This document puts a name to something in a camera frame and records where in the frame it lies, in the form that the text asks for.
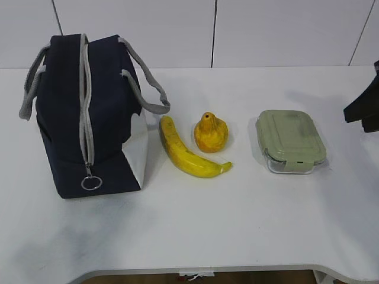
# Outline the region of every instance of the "metal ring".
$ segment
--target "metal ring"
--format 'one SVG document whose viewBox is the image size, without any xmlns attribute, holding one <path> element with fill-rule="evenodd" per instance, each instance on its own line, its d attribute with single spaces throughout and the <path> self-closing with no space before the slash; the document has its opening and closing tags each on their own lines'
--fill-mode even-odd
<svg viewBox="0 0 379 284">
<path fill-rule="evenodd" d="M 90 180 L 90 179 L 97 179 L 99 181 L 99 184 L 93 188 L 86 188 L 84 183 L 86 180 Z M 94 191 L 95 189 L 98 189 L 101 185 L 102 185 L 102 179 L 98 176 L 86 176 L 82 180 L 82 188 L 85 189 L 86 191 Z"/>
</svg>

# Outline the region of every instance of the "lunch bag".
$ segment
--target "lunch bag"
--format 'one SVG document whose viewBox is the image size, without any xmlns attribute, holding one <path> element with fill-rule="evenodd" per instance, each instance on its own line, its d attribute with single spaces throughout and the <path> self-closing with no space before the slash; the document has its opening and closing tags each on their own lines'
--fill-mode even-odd
<svg viewBox="0 0 379 284">
<path fill-rule="evenodd" d="M 143 99 L 129 55 L 163 105 Z M 91 43 L 85 34 L 53 36 L 29 70 L 20 118 L 30 119 L 35 97 L 37 123 L 62 198 L 141 189 L 147 156 L 143 109 L 165 114 L 170 103 L 128 42 L 118 35 Z"/>
</svg>

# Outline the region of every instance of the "floor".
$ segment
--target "floor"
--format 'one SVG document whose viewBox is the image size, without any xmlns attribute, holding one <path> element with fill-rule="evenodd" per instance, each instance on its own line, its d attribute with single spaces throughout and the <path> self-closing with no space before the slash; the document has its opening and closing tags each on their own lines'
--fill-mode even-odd
<svg viewBox="0 0 379 284">
<path fill-rule="evenodd" d="M 82 284 L 180 284 L 176 274 L 97 276 Z M 312 270 L 216 273 L 188 283 L 203 284 L 316 284 Z"/>
</svg>

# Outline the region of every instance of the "banana tip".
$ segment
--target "banana tip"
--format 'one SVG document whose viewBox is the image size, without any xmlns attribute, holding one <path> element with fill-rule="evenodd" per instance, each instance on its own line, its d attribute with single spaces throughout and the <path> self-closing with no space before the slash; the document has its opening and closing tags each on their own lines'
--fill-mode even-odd
<svg viewBox="0 0 379 284">
<path fill-rule="evenodd" d="M 224 173 L 224 172 L 227 172 L 228 170 L 230 170 L 230 168 L 232 167 L 232 163 L 231 162 L 227 162 L 225 164 L 222 164 L 221 165 L 221 173 Z"/>
</svg>

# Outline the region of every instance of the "white wall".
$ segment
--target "white wall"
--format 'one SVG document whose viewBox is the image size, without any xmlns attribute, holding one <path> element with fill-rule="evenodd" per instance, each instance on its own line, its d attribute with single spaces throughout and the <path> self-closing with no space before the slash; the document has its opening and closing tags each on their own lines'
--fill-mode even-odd
<svg viewBox="0 0 379 284">
<path fill-rule="evenodd" d="M 29 67 L 55 34 L 51 0 L 0 0 L 0 68 Z"/>
<path fill-rule="evenodd" d="M 379 0 L 376 0 L 370 18 L 354 54 L 352 65 L 372 65 L 379 60 Z"/>
<path fill-rule="evenodd" d="M 64 34 L 119 34 L 150 67 L 211 66 L 215 1 L 54 0 Z M 218 0 L 215 28 L 214 67 L 379 59 L 379 0 Z M 55 34 L 52 0 L 0 0 L 0 68 L 29 67 Z"/>
<path fill-rule="evenodd" d="M 373 0 L 219 0 L 215 67 L 348 65 Z"/>
<path fill-rule="evenodd" d="M 64 34 L 119 34 L 149 67 L 210 67 L 214 0 L 55 0 Z"/>
</svg>

